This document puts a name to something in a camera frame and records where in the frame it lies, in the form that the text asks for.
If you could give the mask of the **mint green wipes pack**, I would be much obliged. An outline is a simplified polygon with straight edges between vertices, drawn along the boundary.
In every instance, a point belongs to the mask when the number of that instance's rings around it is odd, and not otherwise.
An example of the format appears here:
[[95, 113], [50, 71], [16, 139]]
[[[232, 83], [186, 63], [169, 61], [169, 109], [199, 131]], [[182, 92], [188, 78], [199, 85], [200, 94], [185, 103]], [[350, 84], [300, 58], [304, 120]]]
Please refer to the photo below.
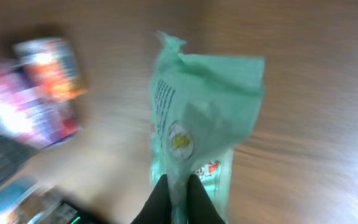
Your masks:
[[186, 185], [197, 175], [225, 217], [235, 147], [252, 132], [264, 97], [265, 60], [186, 54], [184, 40], [158, 33], [163, 47], [150, 81], [150, 181], [168, 178], [173, 223], [186, 223]]

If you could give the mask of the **orange tissue pack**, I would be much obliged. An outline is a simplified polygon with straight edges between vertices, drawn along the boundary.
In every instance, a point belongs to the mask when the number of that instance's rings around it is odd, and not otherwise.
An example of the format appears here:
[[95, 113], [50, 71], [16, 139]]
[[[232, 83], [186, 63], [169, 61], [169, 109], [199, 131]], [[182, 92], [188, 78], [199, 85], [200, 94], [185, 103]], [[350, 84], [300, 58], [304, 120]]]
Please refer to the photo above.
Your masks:
[[45, 94], [55, 101], [72, 100], [86, 93], [69, 41], [44, 37], [13, 45], [14, 53]]

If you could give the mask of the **red purple tissue pack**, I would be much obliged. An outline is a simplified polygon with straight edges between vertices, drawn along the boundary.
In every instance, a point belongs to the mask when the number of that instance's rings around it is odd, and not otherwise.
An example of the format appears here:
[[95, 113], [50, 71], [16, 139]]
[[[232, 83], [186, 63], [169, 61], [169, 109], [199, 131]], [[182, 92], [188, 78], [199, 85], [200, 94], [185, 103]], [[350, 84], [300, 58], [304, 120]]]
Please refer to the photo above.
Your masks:
[[0, 60], [0, 135], [45, 149], [79, 130], [67, 102], [57, 103], [45, 96], [15, 61]]

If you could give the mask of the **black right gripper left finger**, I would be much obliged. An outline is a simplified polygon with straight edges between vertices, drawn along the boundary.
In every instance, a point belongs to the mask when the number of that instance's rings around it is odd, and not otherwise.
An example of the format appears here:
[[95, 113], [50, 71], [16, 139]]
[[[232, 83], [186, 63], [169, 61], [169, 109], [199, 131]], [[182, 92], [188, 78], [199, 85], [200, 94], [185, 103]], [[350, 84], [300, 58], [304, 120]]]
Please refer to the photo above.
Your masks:
[[162, 175], [140, 213], [131, 224], [171, 224], [172, 204], [167, 175]]

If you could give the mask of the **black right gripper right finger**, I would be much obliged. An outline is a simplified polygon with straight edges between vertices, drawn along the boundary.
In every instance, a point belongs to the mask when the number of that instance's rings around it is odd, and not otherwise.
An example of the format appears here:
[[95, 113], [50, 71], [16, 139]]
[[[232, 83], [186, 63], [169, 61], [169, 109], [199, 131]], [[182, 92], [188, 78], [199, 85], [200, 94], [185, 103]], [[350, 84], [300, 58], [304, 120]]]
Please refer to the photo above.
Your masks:
[[195, 174], [188, 179], [186, 210], [189, 224], [225, 224]]

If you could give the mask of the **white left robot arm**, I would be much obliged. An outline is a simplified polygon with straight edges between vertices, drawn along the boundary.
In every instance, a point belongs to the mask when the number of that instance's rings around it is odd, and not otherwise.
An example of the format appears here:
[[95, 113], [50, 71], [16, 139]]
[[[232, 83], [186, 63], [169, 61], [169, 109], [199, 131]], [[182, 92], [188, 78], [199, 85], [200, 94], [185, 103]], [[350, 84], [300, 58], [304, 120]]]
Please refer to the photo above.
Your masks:
[[15, 223], [25, 224], [109, 224], [57, 189], [32, 191], [17, 204], [13, 215]]

